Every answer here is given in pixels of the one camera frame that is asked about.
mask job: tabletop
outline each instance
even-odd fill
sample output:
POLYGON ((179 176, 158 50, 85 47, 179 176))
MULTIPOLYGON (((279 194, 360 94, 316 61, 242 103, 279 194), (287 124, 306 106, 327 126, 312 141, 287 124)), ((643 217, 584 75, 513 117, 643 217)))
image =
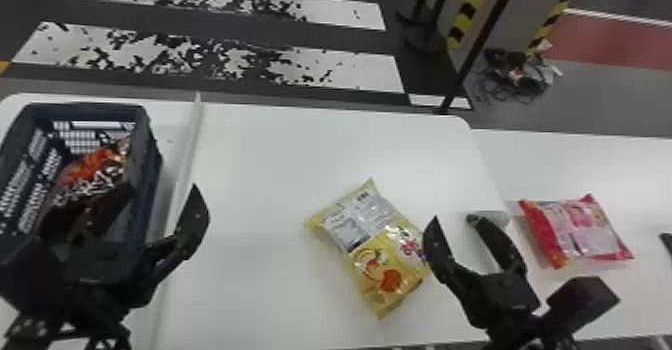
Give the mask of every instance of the tabletop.
MULTIPOLYGON (((0 104, 0 136, 25 103, 68 100, 120 101, 10 97, 0 104)), ((369 177, 421 229, 438 215, 456 258, 481 272, 494 271, 494 264, 464 215, 508 209, 516 217, 507 232, 541 299, 572 276, 602 277, 622 301, 577 338, 672 332, 672 262, 657 237, 672 231, 672 140, 472 131, 454 117, 208 104, 197 144, 187 145, 186 127, 194 127, 190 103, 122 101, 144 105, 152 118, 168 156, 164 194, 189 160, 212 217, 196 255, 164 284, 150 310, 129 317, 136 349, 150 348, 152 338, 156 349, 484 339, 432 277, 388 317, 376 319, 335 247, 304 228, 310 215, 369 177), (535 249, 515 202, 589 192, 636 259, 554 271, 535 249), (148 321, 153 324, 145 326, 148 321)), ((11 318, 11 309, 0 305, 0 326, 11 318)))
POLYGON ((576 275, 598 275, 621 298, 577 338, 672 333, 672 259, 658 238, 672 232, 672 140, 558 133, 474 131, 507 209, 511 234, 526 255, 540 297, 576 275), (515 201, 559 200, 592 193, 635 256, 621 263, 547 267, 527 238, 515 201))
POLYGON ((456 255, 492 268, 465 215, 502 209, 456 117, 208 104, 193 161, 212 223, 167 285, 157 348, 345 349, 483 339, 429 276, 386 318, 358 296, 334 247, 303 226, 373 178, 456 255))

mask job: black plastic basket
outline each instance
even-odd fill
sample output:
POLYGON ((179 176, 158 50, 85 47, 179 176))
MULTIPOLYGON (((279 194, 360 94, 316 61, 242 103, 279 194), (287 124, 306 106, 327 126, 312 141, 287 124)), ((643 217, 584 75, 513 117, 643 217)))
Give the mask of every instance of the black plastic basket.
POLYGON ((141 106, 108 103, 30 104, 14 120, 0 147, 0 294, 6 299, 9 295, 10 303, 21 306, 20 299, 12 302, 11 296, 21 296, 21 288, 35 289, 31 285, 53 278, 109 285, 131 278, 145 243, 162 165, 149 123, 141 106), (50 249, 56 262, 51 256, 49 260, 36 256, 44 252, 28 252, 44 246, 35 222, 59 172, 100 146, 128 136, 125 175, 134 195, 109 231, 66 255, 50 249), (40 263, 42 268, 56 269, 39 271, 54 274, 53 278, 32 270, 40 263))

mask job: snack bag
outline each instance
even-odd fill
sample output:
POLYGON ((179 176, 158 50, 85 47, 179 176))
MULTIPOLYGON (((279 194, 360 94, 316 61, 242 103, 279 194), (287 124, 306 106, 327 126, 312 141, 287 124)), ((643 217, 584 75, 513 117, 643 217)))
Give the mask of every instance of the snack bag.
POLYGON ((380 196, 371 179, 306 226, 327 231, 338 244, 378 318, 398 306, 429 272, 421 232, 380 196))
POLYGON ((520 200, 518 204, 541 251, 555 269, 563 268, 572 258, 634 258, 592 195, 578 200, 520 200))
POLYGON ((100 210, 98 204, 104 204, 108 195, 120 186, 129 151, 130 139, 120 139, 82 156, 61 171, 38 217, 43 240, 70 243, 84 232, 96 237, 107 232, 112 221, 103 225, 87 223, 82 215, 96 215, 100 210))

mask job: tangled wires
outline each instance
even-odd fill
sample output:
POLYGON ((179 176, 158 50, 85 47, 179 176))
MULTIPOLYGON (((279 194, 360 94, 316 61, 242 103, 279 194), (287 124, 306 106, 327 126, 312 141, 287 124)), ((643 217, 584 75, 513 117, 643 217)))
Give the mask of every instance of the tangled wires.
POLYGON ((511 81, 501 77, 495 69, 484 67, 472 71, 474 82, 471 85, 476 102, 485 102, 491 105, 493 102, 507 102, 514 100, 524 105, 530 105, 538 97, 531 91, 514 86, 511 81))
POLYGON ((550 68, 538 56, 487 49, 484 57, 487 64, 471 72, 470 89, 477 102, 490 105, 513 100, 529 105, 552 84, 553 73, 551 77, 544 74, 550 68))

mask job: red floor area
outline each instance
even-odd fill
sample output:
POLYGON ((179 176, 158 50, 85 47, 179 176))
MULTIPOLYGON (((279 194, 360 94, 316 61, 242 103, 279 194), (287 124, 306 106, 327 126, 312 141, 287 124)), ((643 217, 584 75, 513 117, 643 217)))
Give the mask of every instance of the red floor area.
POLYGON ((672 71, 672 28, 565 15, 548 40, 551 59, 672 71))

